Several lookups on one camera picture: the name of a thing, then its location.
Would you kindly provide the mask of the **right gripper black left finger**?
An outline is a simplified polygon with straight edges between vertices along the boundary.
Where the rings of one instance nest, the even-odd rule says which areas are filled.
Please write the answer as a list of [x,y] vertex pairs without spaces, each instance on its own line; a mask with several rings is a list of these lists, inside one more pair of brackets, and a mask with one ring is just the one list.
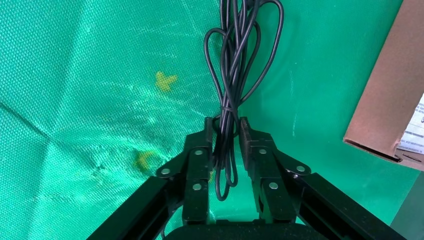
[[166,239],[168,221],[182,208],[184,225],[204,225],[209,214],[213,120],[186,136],[183,150],[156,170],[88,238],[90,240]]

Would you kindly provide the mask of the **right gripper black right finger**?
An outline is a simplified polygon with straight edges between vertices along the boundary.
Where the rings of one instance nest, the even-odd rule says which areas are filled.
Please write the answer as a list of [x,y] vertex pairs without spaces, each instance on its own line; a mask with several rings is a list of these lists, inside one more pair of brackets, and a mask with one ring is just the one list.
[[239,145],[266,240],[400,240],[402,236],[306,164],[278,150],[269,133],[240,119]]

